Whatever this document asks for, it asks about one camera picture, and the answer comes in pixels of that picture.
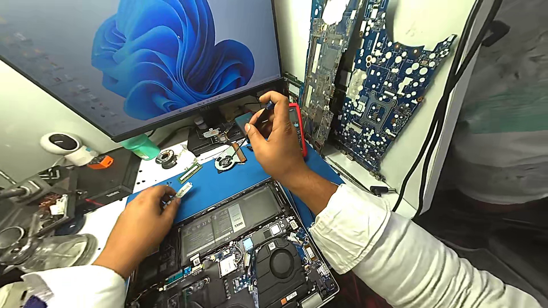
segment black box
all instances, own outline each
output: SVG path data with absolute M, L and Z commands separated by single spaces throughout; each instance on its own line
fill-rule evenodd
M 133 193 L 135 179 L 139 173 L 141 158 L 123 147 L 105 153 L 114 159 L 105 169 L 77 167 L 77 190 L 81 203 L 87 201 L 103 206 Z

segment white sleeve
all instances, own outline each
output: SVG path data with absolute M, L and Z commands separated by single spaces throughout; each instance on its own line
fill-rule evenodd
M 84 265 L 23 275 L 30 293 L 48 308 L 121 308 L 125 300 L 124 279 L 97 265 Z
M 540 307 L 529 294 L 466 259 L 382 199 L 341 185 L 310 232 L 338 273 L 353 270 L 395 308 Z

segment person's left hand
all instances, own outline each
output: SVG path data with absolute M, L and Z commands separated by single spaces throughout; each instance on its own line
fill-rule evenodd
M 175 191 L 169 186 L 153 186 L 129 202 L 93 265 L 114 270 L 127 279 L 171 229 L 181 199 L 175 198 L 163 211 L 160 206 L 173 195 Z

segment monitor bezel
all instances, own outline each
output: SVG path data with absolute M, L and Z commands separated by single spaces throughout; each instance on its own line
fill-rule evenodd
M 16 72 L 18 72 L 19 74 L 23 75 L 25 78 L 27 78 L 28 80 L 30 80 L 32 83 L 34 83 L 35 85 L 37 85 L 39 88 L 41 88 L 42 90 L 44 90 L 46 93 L 48 93 L 49 95 L 51 95 L 53 98 L 55 98 L 56 100 L 58 100 L 60 103 L 62 103 L 63 105 L 65 105 L 67 108 L 69 108 L 70 110 L 72 110 L 74 113 L 76 113 L 77 115 L 79 115 L 81 118 L 83 118 L 84 120 L 86 120 L 88 123 L 90 123 L 91 125 L 93 125 L 95 128 L 97 128 L 98 130 L 100 130 L 102 133 L 104 133 L 105 135 L 107 135 L 109 138 L 112 139 L 112 141 L 114 142 L 120 142 L 120 141 L 123 141 L 123 140 L 126 140 L 126 139 L 129 139 L 131 137 L 135 137 L 135 136 L 138 136 L 140 134 L 143 134 L 143 133 L 146 133 L 146 132 L 149 132 L 151 130 L 154 130 L 154 129 L 157 129 L 157 128 L 160 128 L 160 127 L 163 127 L 163 126 L 166 126 L 168 124 L 171 124 L 171 123 L 174 123 L 174 122 L 177 122 L 177 121 L 180 121 L 182 119 L 185 119 L 185 118 L 188 118 L 190 116 L 193 116 L 197 113 L 203 113 L 203 112 L 207 112 L 208 110 L 211 110 L 211 109 L 214 109 L 214 108 L 217 108 L 219 107 L 220 105 L 223 105 L 223 104 L 226 104 L 228 102 L 231 102 L 231 101 L 234 101 L 234 100 L 237 100 L 237 99 L 240 99 L 240 98 L 243 98 L 245 96 L 248 96 L 248 95 L 252 95 L 252 96 L 256 96 L 256 94 L 262 90 L 265 90 L 265 89 L 277 89 L 280 85 L 281 85 L 281 82 L 283 81 L 283 76 L 282 76 L 282 58 L 281 58 L 281 55 L 280 55 L 280 50 L 279 50 L 279 39 L 278 39 L 278 25 L 276 24 L 276 10 L 275 10 L 275 6 L 274 6 L 274 0 L 271 0 L 271 5 L 272 5 L 272 17 L 273 17 L 273 20 L 274 20 L 274 32 L 275 32 L 275 36 L 276 36 L 276 48 L 278 49 L 277 52 L 278 52 L 278 67 L 279 67 L 279 75 L 280 77 L 279 78 L 276 78 L 272 81 L 269 81 L 269 82 L 266 82 L 266 83 L 263 83 L 263 84 L 260 84 L 256 87 L 253 87 L 253 88 L 250 88 L 250 89 L 247 89 L 245 91 L 242 91 L 242 92 L 238 92 L 238 93 L 234 93 L 233 95 L 230 95 L 230 96 L 227 96 L 225 98 L 222 98 L 220 100 L 217 100 L 217 101 L 213 101 L 213 102 L 210 102 L 208 104 L 205 104 L 205 105 L 202 105 L 201 107 L 199 108 L 194 108 L 194 109 L 190 109 L 190 110 L 187 110 L 187 111 L 184 111 L 184 112 L 181 112 L 181 113 L 178 113 L 176 115 L 172 115 L 168 118 L 165 118 L 165 119 L 162 119 L 162 120 L 159 120 L 155 123 L 151 123 L 151 124 L 147 124 L 145 126 L 142 126 L 142 127 L 139 127 L 139 128 L 135 128 L 133 130 L 130 130 L 129 132 L 126 132 L 126 133 L 122 133 L 122 134 L 118 134 L 118 135 L 111 135 L 109 132 L 107 132 L 106 130 L 104 130 L 102 127 L 100 127 L 98 124 L 94 123 L 90 118 L 86 117 L 83 113 L 79 112 L 78 110 L 76 110 L 76 108 L 72 107 L 69 103 L 67 103 L 64 99 L 62 99 L 61 97 L 59 97 L 58 95 L 56 95 L 55 93 L 53 93 L 52 91 L 50 91 L 46 86 L 44 85 L 41 85 L 37 80 L 35 80 L 34 78 L 32 78 L 31 76 L 29 76 L 27 73 L 25 73 L 22 69 L 18 68 L 15 64 L 11 63 L 8 59 L 6 59 L 4 56 L 0 55 L 0 60 L 2 60 L 4 63 L 6 63 L 8 66 L 10 66 L 11 68 L 13 68 Z

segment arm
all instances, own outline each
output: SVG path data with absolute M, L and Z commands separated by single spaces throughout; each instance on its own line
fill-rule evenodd
M 171 229 L 179 208 L 168 186 L 145 189 L 120 214 L 105 248 L 92 265 L 65 267 L 23 276 L 48 307 L 123 307 L 124 281 Z
M 540 308 L 529 294 L 477 270 L 420 226 L 390 212 L 381 198 L 344 184 L 310 232 L 338 273 L 353 270 L 396 308 Z
M 289 121 L 289 100 L 273 91 L 260 97 L 264 104 L 269 100 L 276 104 L 270 118 L 271 125 L 263 125 L 264 132 L 259 132 L 255 127 L 254 124 L 263 110 L 257 112 L 249 124 L 246 124 L 253 152 L 266 173 L 296 194 L 317 215 L 326 207 L 337 186 L 306 166 L 297 130 Z
M 260 100 L 272 100 L 276 107 L 269 131 L 253 126 L 260 113 L 246 126 L 255 156 L 265 172 L 317 214 L 310 232 L 335 271 L 353 270 L 396 308 L 540 307 L 529 294 L 478 271 L 421 227 L 390 212 L 382 198 L 313 174 L 289 123 L 287 98 L 268 92 Z M 263 135 L 268 133 L 267 141 Z

